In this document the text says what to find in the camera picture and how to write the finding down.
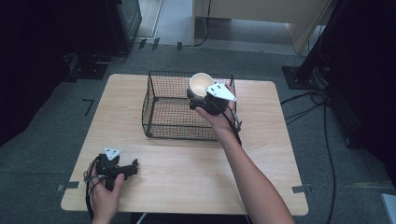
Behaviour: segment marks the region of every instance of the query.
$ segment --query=table top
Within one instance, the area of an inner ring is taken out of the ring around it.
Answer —
[[[246,214],[233,173],[218,142],[148,138],[142,106],[148,76],[112,75],[82,146],[62,208],[86,211],[83,173],[104,147],[120,149],[120,165],[139,161],[120,196],[120,212]],[[276,86],[268,81],[235,81],[243,148],[271,180],[290,212],[308,212]]]

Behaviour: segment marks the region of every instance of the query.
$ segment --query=wire cage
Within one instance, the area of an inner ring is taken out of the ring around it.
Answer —
[[[187,88],[194,74],[148,72],[142,109],[142,126],[147,137],[216,141],[210,124],[189,107]],[[216,83],[228,83],[235,90],[233,75],[209,75]]]

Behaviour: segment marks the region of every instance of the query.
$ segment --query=white cup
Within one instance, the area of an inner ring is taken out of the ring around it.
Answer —
[[[191,77],[189,89],[195,96],[205,97],[206,88],[215,84],[213,78],[206,73],[197,73]]]

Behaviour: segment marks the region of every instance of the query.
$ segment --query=gray carpet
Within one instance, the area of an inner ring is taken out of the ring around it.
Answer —
[[[305,91],[289,90],[282,65],[299,66],[304,57],[159,46],[134,48],[122,62],[111,64],[103,80],[79,79],[61,83],[36,114],[27,130],[0,148],[0,223],[89,223],[86,212],[61,208],[58,184],[68,181],[89,130],[95,109],[111,74],[147,74],[149,70],[234,74],[238,79],[273,81],[280,100]],[[84,116],[93,99],[90,113]],[[314,104],[309,97],[283,106],[284,116]],[[332,223],[388,223],[380,193],[396,194],[383,164],[364,148],[345,147],[343,132],[327,109],[329,144],[337,180]],[[332,198],[332,170],[327,153],[323,107],[288,126],[309,213],[295,217],[297,223],[325,223]],[[119,213],[113,223],[129,223]]]

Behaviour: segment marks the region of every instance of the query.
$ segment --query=hand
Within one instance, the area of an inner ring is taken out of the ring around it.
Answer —
[[[235,92],[230,85],[226,84],[225,85],[227,89],[235,95]],[[235,109],[235,102],[234,101],[229,101],[228,107],[230,107],[232,110]],[[230,127],[230,124],[228,123],[228,120],[224,118],[222,114],[218,114],[216,116],[208,114],[204,109],[201,107],[196,107],[195,111],[204,119],[206,119],[210,125],[212,126],[213,132],[216,134],[217,137],[219,137],[219,134],[222,134],[224,132],[233,132],[233,130]],[[231,122],[233,122],[233,114],[230,111],[229,108],[226,109],[224,114],[230,119]]]
[[[92,169],[92,176],[96,176],[96,164]],[[124,181],[124,174],[119,174],[114,183],[113,191],[106,189],[103,180],[94,178],[90,182],[90,190],[92,191],[92,223],[110,223],[111,219],[116,215],[120,202],[120,189]]]

